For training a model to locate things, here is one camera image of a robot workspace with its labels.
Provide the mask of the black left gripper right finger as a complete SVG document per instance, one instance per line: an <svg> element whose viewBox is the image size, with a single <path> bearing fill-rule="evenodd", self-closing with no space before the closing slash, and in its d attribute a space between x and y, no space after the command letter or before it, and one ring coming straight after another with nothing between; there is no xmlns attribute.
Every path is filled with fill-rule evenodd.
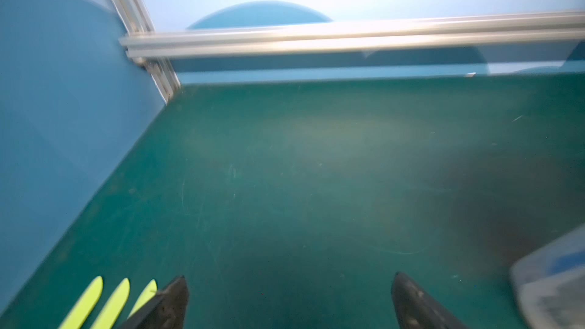
<svg viewBox="0 0 585 329"><path fill-rule="evenodd" d="M394 276L392 301L401 329L467 328L452 312L403 272L397 272Z"/></svg>

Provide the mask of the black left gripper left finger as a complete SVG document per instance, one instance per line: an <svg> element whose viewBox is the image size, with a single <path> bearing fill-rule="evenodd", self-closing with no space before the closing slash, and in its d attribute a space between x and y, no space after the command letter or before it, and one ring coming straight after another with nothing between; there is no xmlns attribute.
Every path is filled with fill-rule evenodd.
<svg viewBox="0 0 585 329"><path fill-rule="evenodd" d="M154 297L123 322L119 328L182 329L188 300L187 281L184 276L177 276L162 290L157 291Z"/></svg>

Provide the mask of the clear blue-lid container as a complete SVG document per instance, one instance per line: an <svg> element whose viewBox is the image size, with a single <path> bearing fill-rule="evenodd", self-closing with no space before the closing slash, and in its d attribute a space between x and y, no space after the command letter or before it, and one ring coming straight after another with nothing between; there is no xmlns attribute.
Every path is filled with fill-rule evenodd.
<svg viewBox="0 0 585 329"><path fill-rule="evenodd" d="M584 226L519 259L510 278L530 328L583 328Z"/></svg>

